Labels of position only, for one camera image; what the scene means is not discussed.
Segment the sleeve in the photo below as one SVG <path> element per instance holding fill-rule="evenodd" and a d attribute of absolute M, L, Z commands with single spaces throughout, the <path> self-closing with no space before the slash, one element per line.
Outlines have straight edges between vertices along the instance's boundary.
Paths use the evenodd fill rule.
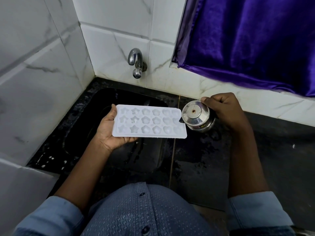
<path fill-rule="evenodd" d="M 293 225 L 289 215 L 271 191 L 229 198 L 226 214 L 229 231 Z"/>
<path fill-rule="evenodd" d="M 23 219 L 13 235 L 73 235 L 83 222 L 84 216 L 74 204 L 57 197 L 47 198 L 33 213 Z"/>

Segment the purple curtain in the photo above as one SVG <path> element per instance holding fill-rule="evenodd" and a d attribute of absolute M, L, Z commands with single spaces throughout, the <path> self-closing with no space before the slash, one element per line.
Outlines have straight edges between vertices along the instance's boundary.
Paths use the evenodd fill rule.
<path fill-rule="evenodd" d="M 315 0 L 187 0 L 173 60 L 242 87 L 315 97 Z"/>

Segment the ice cube tray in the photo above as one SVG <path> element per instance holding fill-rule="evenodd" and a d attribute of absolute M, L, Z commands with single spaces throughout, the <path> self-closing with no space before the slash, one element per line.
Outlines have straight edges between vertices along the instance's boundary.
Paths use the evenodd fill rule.
<path fill-rule="evenodd" d="M 138 105 L 117 107 L 114 137 L 186 138 L 185 123 L 180 123 L 181 110 Z"/>

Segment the blue shirt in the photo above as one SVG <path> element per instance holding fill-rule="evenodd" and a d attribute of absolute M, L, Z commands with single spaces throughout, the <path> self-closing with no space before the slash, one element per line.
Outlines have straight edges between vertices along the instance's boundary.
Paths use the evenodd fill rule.
<path fill-rule="evenodd" d="M 227 228 L 241 235 L 295 235 L 273 192 L 227 200 Z M 172 190 L 145 182 L 126 185 L 96 203 L 84 217 L 71 202 L 51 196 L 14 235 L 221 235 Z"/>

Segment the faucet spout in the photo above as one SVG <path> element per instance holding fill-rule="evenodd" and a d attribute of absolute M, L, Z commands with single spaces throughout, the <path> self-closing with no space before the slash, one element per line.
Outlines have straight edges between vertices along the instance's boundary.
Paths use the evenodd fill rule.
<path fill-rule="evenodd" d="M 142 72 L 147 70 L 147 64 L 143 61 L 142 52 L 138 48 L 133 48 L 128 55 L 128 64 L 135 65 L 136 68 L 133 70 L 132 75 L 139 79 Z"/>

